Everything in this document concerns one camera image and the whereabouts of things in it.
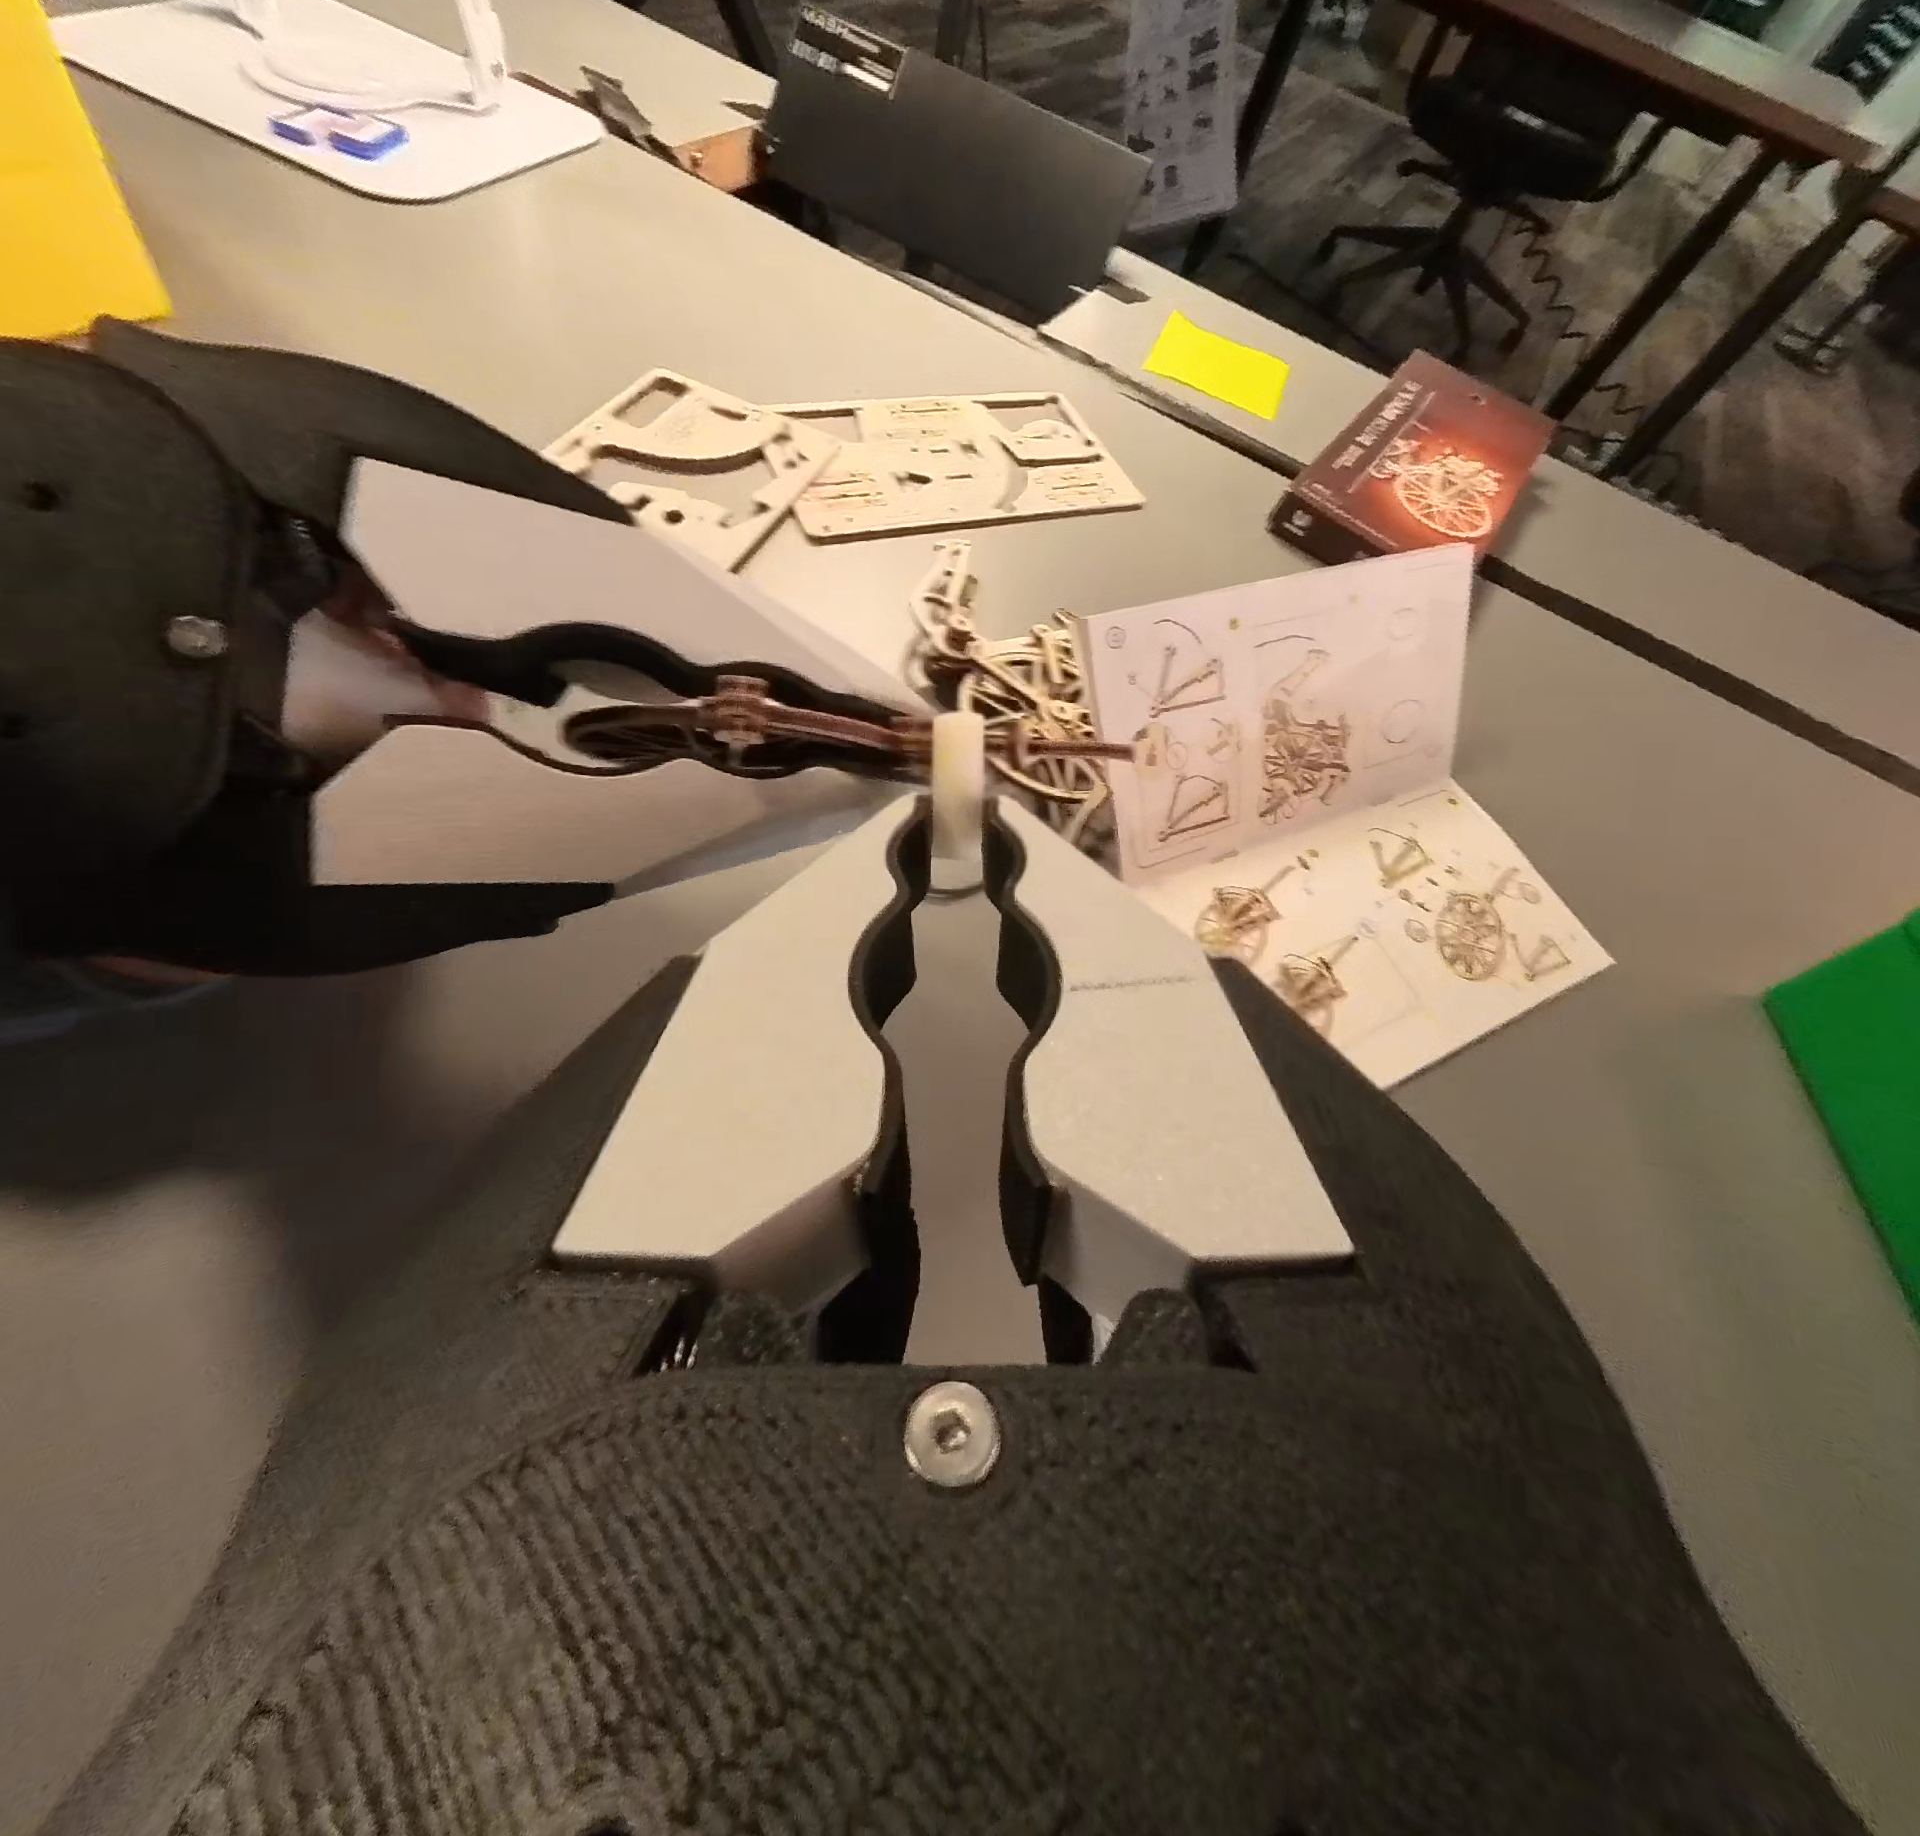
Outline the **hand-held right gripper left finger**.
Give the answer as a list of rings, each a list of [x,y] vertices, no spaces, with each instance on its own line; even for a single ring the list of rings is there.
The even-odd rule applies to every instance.
[[[854,1279],[904,1142],[885,1025],[916,982],[921,798],[712,936],[552,1242],[565,1265]]]

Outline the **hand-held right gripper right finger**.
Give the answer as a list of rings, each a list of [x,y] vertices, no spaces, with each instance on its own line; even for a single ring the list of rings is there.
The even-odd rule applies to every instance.
[[[1349,1232],[1201,946],[1002,799],[982,881],[1022,1028],[1000,1148],[1018,1278],[1149,1294],[1347,1263]]]

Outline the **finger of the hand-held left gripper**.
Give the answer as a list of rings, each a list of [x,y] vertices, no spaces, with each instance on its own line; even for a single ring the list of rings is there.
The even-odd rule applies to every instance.
[[[901,798],[833,768],[597,768],[470,723],[403,721],[312,795],[318,887],[605,886],[633,896],[828,842]]]
[[[758,666],[810,707],[921,705],[756,584],[623,522],[356,457],[339,538],[422,662],[525,704],[575,666],[684,691]]]

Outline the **wooden spoked wheel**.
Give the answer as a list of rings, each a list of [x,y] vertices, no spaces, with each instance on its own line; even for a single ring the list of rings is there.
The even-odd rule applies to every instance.
[[[721,674],[696,695],[602,702],[559,721],[578,756],[639,772],[691,762],[739,778],[811,768],[878,782],[920,782],[932,769],[934,720],[897,709],[837,712],[781,695],[766,677]]]

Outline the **wooden model assembly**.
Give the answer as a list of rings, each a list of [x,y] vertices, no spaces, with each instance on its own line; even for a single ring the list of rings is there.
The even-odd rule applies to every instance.
[[[1010,638],[982,634],[972,551],[966,538],[934,542],[932,563],[908,600],[913,631],[904,677],[940,709],[982,720],[1000,793],[1023,801],[1067,845],[1110,863],[1110,768],[1102,758],[1054,749],[1096,737],[1074,619],[1057,609]]]

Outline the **brown model kit box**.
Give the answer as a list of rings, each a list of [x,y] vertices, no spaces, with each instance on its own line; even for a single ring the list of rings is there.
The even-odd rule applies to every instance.
[[[1481,561],[1553,435],[1537,407],[1416,352],[1291,478],[1266,529],[1324,566],[1441,546]]]

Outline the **yellow board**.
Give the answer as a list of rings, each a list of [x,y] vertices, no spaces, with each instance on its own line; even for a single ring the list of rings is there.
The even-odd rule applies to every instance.
[[[70,339],[171,297],[39,0],[1,0],[1,336]]]

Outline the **folded instruction booklet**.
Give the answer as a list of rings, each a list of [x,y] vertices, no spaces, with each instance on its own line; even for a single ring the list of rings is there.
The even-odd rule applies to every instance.
[[[1076,622],[1116,871],[1394,1089],[1611,956],[1456,780],[1450,544]]]

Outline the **small brown wooden piece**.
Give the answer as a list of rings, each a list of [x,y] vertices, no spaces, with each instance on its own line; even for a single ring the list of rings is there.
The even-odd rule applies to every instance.
[[[630,143],[710,189],[746,198],[768,184],[759,117],[739,101],[647,108],[610,71],[583,66],[574,99],[617,143]]]

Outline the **white stand base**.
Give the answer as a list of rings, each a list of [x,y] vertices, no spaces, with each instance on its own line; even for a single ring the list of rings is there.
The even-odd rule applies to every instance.
[[[51,23],[88,75],[251,143],[347,192],[425,206],[592,150],[599,119],[510,71],[494,0],[452,0],[447,50],[339,0],[152,0]],[[378,164],[295,150],[275,111],[321,104],[405,125]]]

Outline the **black box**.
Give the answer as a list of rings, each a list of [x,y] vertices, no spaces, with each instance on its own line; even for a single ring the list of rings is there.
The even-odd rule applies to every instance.
[[[1149,173],[1126,143],[807,1],[761,136],[771,179],[1044,321],[1105,279]]]

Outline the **green board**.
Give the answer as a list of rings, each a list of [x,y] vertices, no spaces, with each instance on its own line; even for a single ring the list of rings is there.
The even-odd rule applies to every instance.
[[[1918,1315],[1918,913],[1764,990],[1764,1012]]]

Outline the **yellow sticky note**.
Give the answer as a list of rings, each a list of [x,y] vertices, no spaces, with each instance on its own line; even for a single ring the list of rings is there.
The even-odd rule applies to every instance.
[[[1142,359],[1142,372],[1270,423],[1283,406],[1289,364],[1172,309]]]

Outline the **black office chair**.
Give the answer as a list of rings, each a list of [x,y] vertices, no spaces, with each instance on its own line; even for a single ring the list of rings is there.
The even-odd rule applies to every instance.
[[[1476,224],[1498,214],[1542,235],[1540,204],[1586,206],[1620,194],[1667,136],[1667,119],[1656,117],[1624,148],[1650,111],[1625,71],[1591,56],[1553,44],[1526,48],[1493,31],[1471,35],[1452,71],[1422,67],[1405,91],[1407,127],[1429,157],[1404,159],[1399,175],[1445,186],[1450,214],[1433,224],[1335,224],[1317,241],[1313,263],[1328,263],[1343,243],[1368,246],[1371,258],[1331,275],[1324,307],[1335,309],[1352,288],[1409,275],[1413,294],[1445,294],[1452,364],[1464,365],[1473,347],[1473,294],[1505,315],[1498,349],[1511,354],[1531,318],[1476,251]]]

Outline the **dark wooden desk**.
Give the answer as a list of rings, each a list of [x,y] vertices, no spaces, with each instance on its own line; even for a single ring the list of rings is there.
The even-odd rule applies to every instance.
[[[1246,91],[1236,167],[1246,171],[1272,119],[1316,0],[1285,0]],[[1653,0],[1413,0],[1450,26],[1491,23],[1571,50],[1625,81],[1644,110],[1698,136],[1747,137],[1753,157],[1596,337],[1546,403],[1567,420],[1605,372],[1787,164],[1838,164],[1882,192],[1916,151],[1916,131],[1884,137],[1839,77],[1798,67],[1778,51]]]

